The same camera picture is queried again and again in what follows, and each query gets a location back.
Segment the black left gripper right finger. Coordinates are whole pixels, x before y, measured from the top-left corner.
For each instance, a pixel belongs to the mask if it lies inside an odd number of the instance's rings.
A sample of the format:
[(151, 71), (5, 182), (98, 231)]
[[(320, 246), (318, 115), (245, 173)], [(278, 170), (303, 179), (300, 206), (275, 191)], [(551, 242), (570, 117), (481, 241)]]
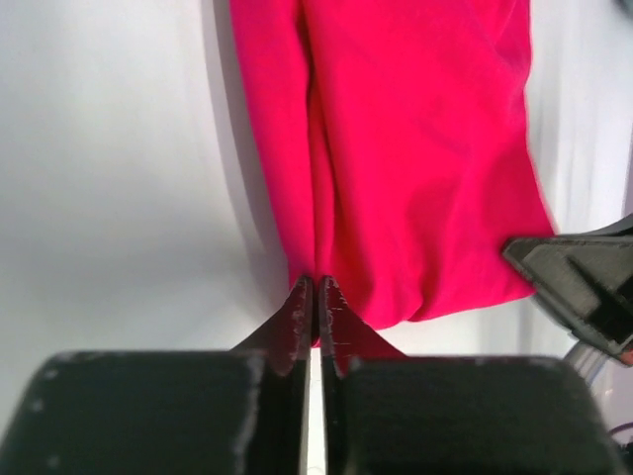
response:
[(584, 378), (537, 356), (407, 356), (318, 285), (330, 474), (624, 474)]

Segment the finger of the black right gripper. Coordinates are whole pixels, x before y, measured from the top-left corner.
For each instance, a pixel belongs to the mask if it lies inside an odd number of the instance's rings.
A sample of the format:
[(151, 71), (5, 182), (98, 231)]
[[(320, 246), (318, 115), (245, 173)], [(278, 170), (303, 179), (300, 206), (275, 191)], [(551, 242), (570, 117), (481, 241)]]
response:
[(575, 338), (632, 357), (632, 236), (518, 237), (502, 255)]

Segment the red t-shirt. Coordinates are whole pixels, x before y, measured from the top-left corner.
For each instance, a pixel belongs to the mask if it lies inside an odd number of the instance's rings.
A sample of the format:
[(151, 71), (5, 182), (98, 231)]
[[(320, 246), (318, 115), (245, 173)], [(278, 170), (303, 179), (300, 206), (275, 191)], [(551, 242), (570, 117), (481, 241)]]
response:
[(233, 1), (250, 122), (292, 277), (377, 330), (527, 297), (547, 237), (527, 146), (526, 1)]

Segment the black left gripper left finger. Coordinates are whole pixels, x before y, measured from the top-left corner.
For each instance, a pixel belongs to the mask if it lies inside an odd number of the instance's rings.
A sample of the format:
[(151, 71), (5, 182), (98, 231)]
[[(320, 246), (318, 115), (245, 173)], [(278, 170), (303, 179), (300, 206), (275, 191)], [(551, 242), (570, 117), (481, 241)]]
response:
[(5, 474), (301, 474), (314, 283), (230, 350), (48, 359), (1, 443)]

